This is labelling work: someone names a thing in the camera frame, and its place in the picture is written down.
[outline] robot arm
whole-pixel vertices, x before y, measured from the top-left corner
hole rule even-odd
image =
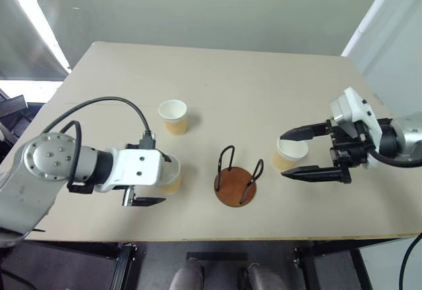
[[[295,128],[280,139],[310,140],[330,135],[333,167],[297,167],[282,173],[292,179],[350,183],[349,168],[363,164],[374,167],[377,161],[396,167],[422,166],[422,113],[399,119],[379,119],[371,106],[355,90],[331,103],[333,117],[324,123]]]
[[[104,99],[120,100],[117,97],[96,100]],[[75,108],[55,124],[76,111]],[[49,212],[65,185],[69,192],[79,194],[123,189],[124,206],[151,206],[165,200],[135,197],[134,186],[158,183],[163,163],[171,161],[155,149],[155,140],[147,124],[139,144],[128,144],[124,150],[105,151],[82,146],[80,125],[76,121],[71,121],[61,132],[50,132],[53,126],[48,126],[41,135],[20,147],[11,170],[0,178],[0,248],[14,246],[23,240]],[[76,139],[64,134],[71,126],[76,128]]]

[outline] table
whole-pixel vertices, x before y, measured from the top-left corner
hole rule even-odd
[[[44,241],[185,241],[359,239],[401,237],[422,230],[422,170],[380,164],[351,170],[352,184],[287,179],[271,164],[286,130],[329,118],[330,100],[353,86],[378,118],[387,108],[344,57],[225,51],[121,43],[93,43],[56,95],[36,116],[0,167],[11,166],[17,146],[79,102],[121,96],[143,110],[157,147],[183,165],[181,189],[148,208],[121,206],[122,191],[59,193],[29,239]],[[159,104],[171,98],[189,107],[189,130],[170,135]],[[106,102],[70,119],[82,124],[82,143],[123,148],[143,126],[124,104]],[[220,152],[236,147],[233,166],[253,171],[264,160],[256,196],[242,208],[223,205],[213,189]],[[302,165],[332,164],[329,137],[309,142]],[[164,196],[137,187],[138,196]]]

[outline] paper cup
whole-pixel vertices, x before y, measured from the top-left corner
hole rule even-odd
[[[173,135],[181,135],[187,128],[187,106],[180,100],[167,100],[160,104],[158,113],[167,130]]]
[[[308,145],[304,140],[277,140],[277,148],[272,162],[281,170],[292,168],[296,163],[308,154]]]
[[[166,194],[173,194],[179,190],[182,181],[181,164],[176,157],[168,156],[171,159],[171,163],[163,162],[161,179],[157,187]]]

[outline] cable connector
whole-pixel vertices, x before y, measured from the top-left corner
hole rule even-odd
[[[153,134],[144,134],[139,144],[126,144],[127,150],[155,150],[156,140]]]
[[[153,134],[144,134],[142,140],[139,140],[139,147],[140,150],[155,150],[156,148],[156,140]]]

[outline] floor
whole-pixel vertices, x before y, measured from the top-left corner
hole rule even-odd
[[[304,242],[237,241],[142,243],[138,259],[142,259],[138,290],[167,290],[171,279],[186,259],[187,252],[230,252],[246,257],[242,261],[202,260],[205,269],[204,290],[237,289],[239,268],[259,262],[277,273],[292,290],[305,289],[301,270],[293,265],[294,247]],[[360,289],[348,253],[316,259],[322,289]],[[38,290],[109,289],[115,261],[21,243],[2,263],[7,269],[32,282]],[[6,290],[27,289],[4,277]]]

